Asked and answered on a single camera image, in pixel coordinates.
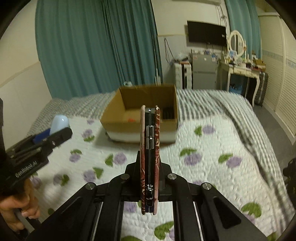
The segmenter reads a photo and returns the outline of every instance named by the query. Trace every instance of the hand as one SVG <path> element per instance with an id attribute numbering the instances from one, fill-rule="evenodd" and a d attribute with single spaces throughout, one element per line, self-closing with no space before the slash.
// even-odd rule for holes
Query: hand
<path id="1" fill-rule="evenodd" d="M 34 197 L 34 188 L 30 179 L 25 181 L 24 190 L 25 192 L 22 194 L 9 197 L 0 196 L 0 213 L 7 225 L 15 232 L 23 230 L 25 227 L 15 216 L 13 209 L 21 208 L 24 218 L 34 219 L 40 217 L 38 200 Z"/>

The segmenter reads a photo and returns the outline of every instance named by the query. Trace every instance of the gray mini fridge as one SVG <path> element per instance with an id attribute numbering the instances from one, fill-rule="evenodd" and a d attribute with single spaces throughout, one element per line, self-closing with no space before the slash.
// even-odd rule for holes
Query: gray mini fridge
<path id="1" fill-rule="evenodd" d="M 192 60 L 194 90 L 216 90 L 219 88 L 216 83 L 217 62 L 212 55 L 193 55 Z"/>

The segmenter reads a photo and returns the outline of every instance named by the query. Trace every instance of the white quilted blanket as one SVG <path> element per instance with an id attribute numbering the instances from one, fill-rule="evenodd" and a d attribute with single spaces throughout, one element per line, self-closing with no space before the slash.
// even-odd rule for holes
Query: white quilted blanket
<path id="1" fill-rule="evenodd" d="M 70 126 L 72 139 L 56 148 L 50 163 L 32 177 L 41 221 L 86 182 L 109 182 L 136 160 L 139 146 L 110 142 L 99 120 L 74 117 Z M 279 230 L 277 200 L 228 117 L 183 122 L 176 143 L 162 147 L 160 158 L 188 182 L 212 183 L 266 236 Z M 142 216 L 137 203 L 126 202 L 122 240 L 174 240 L 171 203 L 159 203 L 156 216 Z"/>

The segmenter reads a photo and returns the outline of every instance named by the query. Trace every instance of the teal curtain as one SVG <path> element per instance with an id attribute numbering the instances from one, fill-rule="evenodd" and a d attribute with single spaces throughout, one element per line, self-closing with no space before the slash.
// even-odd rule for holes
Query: teal curtain
<path id="1" fill-rule="evenodd" d="M 162 72 L 150 0 L 38 0 L 35 21 L 53 98 L 152 84 Z"/>
<path id="2" fill-rule="evenodd" d="M 254 0 L 226 0 L 231 31 L 241 33 L 247 44 L 247 54 L 255 51 L 261 58 L 261 33 Z"/>

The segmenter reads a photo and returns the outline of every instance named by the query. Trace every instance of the louvered closet door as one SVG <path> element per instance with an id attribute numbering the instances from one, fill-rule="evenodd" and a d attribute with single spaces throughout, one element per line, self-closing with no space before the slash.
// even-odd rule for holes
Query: louvered closet door
<path id="1" fill-rule="evenodd" d="M 269 75 L 264 102 L 274 110 L 279 97 L 283 71 L 283 42 L 278 16 L 260 16 L 262 60 Z"/>
<path id="2" fill-rule="evenodd" d="M 282 19 L 281 22 L 286 48 L 286 68 L 276 113 L 296 135 L 296 40 Z"/>

